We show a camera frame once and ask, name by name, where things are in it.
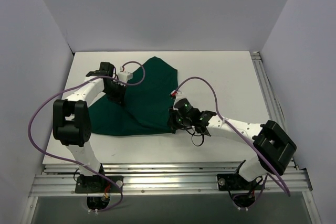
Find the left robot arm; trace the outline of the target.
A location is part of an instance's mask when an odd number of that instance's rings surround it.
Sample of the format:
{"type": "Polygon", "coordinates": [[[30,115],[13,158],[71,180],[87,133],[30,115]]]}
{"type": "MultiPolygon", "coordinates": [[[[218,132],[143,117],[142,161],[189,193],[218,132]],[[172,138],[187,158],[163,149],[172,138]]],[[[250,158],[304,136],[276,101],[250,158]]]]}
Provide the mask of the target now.
{"type": "Polygon", "coordinates": [[[126,72],[124,67],[114,73],[114,65],[101,62],[98,70],[86,74],[85,85],[78,88],[65,99],[53,103],[53,136],[59,140],[79,162],[80,178],[87,181],[87,186],[94,192],[105,188],[106,179],[102,164],[97,160],[89,143],[92,127],[89,105],[100,94],[105,93],[113,102],[121,104],[126,91],[126,83],[133,74],[126,72]]]}

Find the green surgical drape cloth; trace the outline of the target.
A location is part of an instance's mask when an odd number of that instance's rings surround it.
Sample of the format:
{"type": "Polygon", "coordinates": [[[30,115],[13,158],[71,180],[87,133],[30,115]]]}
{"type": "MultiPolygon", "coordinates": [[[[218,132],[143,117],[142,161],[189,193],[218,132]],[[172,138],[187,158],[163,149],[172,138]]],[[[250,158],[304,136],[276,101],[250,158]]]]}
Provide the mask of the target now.
{"type": "Polygon", "coordinates": [[[92,132],[111,136],[171,133],[170,93],[177,88],[177,70],[158,57],[148,59],[133,73],[124,104],[103,95],[89,107],[92,132]]]}

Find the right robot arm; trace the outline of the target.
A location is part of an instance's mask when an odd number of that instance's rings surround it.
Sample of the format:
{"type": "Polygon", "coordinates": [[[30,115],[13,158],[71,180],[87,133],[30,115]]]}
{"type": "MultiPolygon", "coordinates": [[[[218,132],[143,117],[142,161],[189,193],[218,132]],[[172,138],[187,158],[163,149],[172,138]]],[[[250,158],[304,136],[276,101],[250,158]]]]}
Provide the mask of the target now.
{"type": "Polygon", "coordinates": [[[233,175],[236,187],[244,189],[259,176],[282,176],[297,146],[275,121],[265,124],[221,119],[213,111],[200,111],[186,98],[178,98],[169,108],[168,126],[173,131],[193,129],[201,136],[222,137],[250,146],[256,157],[244,161],[233,175]]]}

